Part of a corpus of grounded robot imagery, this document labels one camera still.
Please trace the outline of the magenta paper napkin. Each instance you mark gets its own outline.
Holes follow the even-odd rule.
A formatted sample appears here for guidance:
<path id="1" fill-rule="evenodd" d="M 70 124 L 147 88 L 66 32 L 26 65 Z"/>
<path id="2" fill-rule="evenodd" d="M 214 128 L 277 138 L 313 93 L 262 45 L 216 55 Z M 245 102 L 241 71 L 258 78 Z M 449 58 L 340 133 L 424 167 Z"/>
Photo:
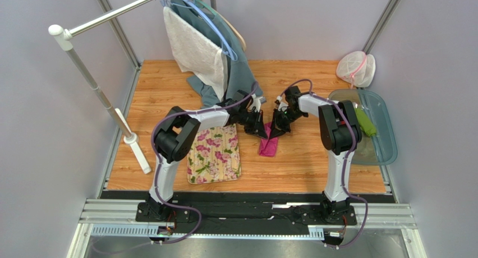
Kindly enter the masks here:
<path id="1" fill-rule="evenodd" d="M 269 136 L 268 139 L 261 139 L 258 154 L 263 157 L 275 157 L 278 150 L 278 138 L 270 138 L 272 133 L 272 123 L 268 122 L 264 125 L 265 131 Z"/>

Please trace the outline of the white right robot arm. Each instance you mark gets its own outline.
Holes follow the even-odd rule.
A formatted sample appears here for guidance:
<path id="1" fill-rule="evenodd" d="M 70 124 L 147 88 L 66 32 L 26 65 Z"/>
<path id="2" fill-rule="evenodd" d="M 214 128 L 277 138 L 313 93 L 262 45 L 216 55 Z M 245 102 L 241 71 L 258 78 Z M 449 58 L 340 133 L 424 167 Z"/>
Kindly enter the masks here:
<path id="1" fill-rule="evenodd" d="M 323 214 L 346 212 L 350 207 L 351 161 L 362 139 L 353 102 L 302 93 L 298 86 L 291 86 L 276 98 L 269 137 L 274 139 L 291 132 L 293 122 L 310 115 L 319 119 L 321 142 L 328 153 L 327 184 L 320 203 Z"/>

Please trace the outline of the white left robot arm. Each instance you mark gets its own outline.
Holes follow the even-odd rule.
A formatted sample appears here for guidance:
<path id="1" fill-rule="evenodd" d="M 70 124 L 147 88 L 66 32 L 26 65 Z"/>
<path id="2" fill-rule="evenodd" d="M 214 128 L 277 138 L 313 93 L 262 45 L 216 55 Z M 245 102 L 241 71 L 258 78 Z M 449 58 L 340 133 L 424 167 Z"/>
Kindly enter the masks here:
<path id="1" fill-rule="evenodd" d="M 254 93 L 237 91 L 232 98 L 210 108 L 183 110 L 173 107 L 154 127 L 151 147 L 156 157 L 154 179 L 146 199 L 148 208 L 161 215 L 171 208 L 173 183 L 180 161 L 187 157 L 196 135 L 210 128 L 239 124 L 248 135 L 267 139 L 261 101 Z"/>

